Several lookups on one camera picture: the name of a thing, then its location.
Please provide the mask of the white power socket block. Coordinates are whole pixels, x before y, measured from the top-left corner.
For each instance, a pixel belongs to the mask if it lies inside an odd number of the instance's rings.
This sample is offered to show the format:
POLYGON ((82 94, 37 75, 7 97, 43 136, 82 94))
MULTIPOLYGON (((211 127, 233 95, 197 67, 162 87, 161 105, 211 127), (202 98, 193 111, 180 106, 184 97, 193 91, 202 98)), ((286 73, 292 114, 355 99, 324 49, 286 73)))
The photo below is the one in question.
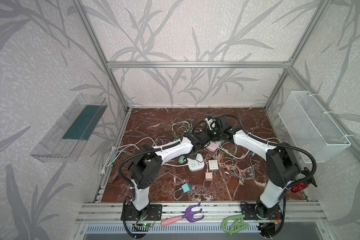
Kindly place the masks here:
POLYGON ((205 161, 201 154, 196 154, 195 159, 187 158, 188 167, 191 172, 201 171, 205 168, 205 161))

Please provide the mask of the white charger plug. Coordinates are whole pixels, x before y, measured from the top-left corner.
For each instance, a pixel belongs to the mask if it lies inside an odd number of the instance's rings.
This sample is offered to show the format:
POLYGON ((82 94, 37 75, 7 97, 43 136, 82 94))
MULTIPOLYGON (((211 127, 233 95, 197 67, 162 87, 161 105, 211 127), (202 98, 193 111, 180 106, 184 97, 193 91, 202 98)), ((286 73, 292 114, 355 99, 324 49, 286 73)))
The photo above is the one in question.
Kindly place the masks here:
POLYGON ((217 171, 219 169, 218 160, 212 159, 208 161, 209 171, 217 171))

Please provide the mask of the green charger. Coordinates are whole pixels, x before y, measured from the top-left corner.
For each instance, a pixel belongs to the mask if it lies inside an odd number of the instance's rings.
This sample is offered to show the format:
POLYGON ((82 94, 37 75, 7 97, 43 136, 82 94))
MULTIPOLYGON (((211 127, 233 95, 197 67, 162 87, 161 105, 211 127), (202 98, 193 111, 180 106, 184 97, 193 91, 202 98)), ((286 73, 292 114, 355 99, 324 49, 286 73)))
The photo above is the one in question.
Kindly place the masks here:
POLYGON ((185 157, 185 156, 180 156, 178 159, 179 165, 186 164, 187 162, 188 162, 188 160, 187 160, 187 157, 185 157))

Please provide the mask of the pink charger plug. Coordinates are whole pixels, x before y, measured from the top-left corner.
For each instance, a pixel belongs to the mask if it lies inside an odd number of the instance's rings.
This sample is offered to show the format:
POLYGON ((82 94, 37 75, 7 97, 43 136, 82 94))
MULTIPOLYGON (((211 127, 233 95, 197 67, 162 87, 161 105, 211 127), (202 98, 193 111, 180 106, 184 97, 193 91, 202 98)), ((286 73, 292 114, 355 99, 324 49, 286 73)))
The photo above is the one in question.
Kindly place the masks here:
POLYGON ((205 173, 205 180, 207 182, 211 182, 213 180, 213 173, 212 172, 206 172, 205 173))

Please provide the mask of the teal charger plug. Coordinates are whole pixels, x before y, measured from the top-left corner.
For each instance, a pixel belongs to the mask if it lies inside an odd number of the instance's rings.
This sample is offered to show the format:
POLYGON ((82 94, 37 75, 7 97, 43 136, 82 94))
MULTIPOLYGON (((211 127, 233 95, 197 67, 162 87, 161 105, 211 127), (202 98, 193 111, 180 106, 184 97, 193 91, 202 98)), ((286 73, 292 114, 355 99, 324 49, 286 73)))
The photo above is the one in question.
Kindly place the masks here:
POLYGON ((182 185, 181 190, 183 191, 183 193, 188 193, 189 191, 192 190, 192 187, 190 183, 185 183, 182 185))

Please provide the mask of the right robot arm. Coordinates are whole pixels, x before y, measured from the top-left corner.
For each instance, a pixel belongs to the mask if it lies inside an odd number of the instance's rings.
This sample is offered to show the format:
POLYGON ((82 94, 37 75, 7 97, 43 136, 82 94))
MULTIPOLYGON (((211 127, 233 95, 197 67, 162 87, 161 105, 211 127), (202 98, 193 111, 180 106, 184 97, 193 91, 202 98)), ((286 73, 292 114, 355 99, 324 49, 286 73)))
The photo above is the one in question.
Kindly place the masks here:
POLYGON ((306 150, 257 137, 244 129, 241 119, 237 116, 209 116, 205 121, 205 130, 212 141, 229 141, 248 149, 266 161, 268 182, 256 203, 259 218, 267 218, 284 199, 287 191, 293 187, 300 184, 317 186, 314 179, 317 162, 306 150), (311 170, 302 170, 295 152, 300 152, 311 160, 311 170))

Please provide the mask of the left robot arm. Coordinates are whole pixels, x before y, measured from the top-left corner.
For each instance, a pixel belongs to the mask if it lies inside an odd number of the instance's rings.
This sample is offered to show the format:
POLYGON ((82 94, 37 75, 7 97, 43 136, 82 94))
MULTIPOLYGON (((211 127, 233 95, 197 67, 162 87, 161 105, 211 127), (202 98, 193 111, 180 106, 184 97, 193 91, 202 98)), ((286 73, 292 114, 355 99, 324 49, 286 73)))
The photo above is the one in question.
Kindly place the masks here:
POLYGON ((185 133, 173 142, 151 147, 144 145, 136 154, 123 160, 118 167, 118 175, 133 190, 132 206, 142 211, 150 204, 150 185, 158 177, 161 166, 183 155, 195 156, 210 141, 204 131, 185 133))

